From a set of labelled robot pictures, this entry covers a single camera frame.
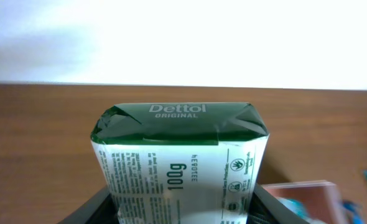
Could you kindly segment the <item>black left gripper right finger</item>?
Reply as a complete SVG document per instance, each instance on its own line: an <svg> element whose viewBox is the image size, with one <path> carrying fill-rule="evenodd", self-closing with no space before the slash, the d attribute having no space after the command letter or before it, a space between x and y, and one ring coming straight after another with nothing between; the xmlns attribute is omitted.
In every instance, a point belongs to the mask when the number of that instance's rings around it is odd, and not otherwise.
<svg viewBox="0 0 367 224"><path fill-rule="evenodd" d="M247 224L308 224L261 185L256 184L249 204Z"/></svg>

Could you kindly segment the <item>green white soap bar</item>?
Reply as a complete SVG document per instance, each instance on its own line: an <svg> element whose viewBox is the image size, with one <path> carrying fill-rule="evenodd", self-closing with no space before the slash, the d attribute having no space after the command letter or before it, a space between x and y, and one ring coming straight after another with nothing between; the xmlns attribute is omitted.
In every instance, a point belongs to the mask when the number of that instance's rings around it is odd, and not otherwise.
<svg viewBox="0 0 367 224"><path fill-rule="evenodd" d="M90 139L119 223L246 223L269 131L249 103L124 103Z"/></svg>

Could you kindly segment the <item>blue mouthwash bottle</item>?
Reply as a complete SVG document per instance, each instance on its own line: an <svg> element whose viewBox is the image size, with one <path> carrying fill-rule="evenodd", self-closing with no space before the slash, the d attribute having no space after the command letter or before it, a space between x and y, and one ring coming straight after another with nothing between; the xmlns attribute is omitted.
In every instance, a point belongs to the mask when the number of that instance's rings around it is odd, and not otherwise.
<svg viewBox="0 0 367 224"><path fill-rule="evenodd" d="M290 198L282 198L282 197L278 197L277 199L286 208L288 208L290 211L292 211L294 214L296 214L300 218L304 219L307 222L311 221L311 218L309 216L307 209L300 201L290 199Z"/></svg>

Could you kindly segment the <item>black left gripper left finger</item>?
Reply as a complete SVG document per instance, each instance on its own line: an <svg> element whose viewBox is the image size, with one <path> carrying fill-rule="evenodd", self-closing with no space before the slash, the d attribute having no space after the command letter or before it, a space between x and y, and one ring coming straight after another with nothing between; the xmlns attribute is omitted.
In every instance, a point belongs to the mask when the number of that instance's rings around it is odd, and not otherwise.
<svg viewBox="0 0 367 224"><path fill-rule="evenodd" d="M58 224L118 224L117 211L107 186Z"/></svg>

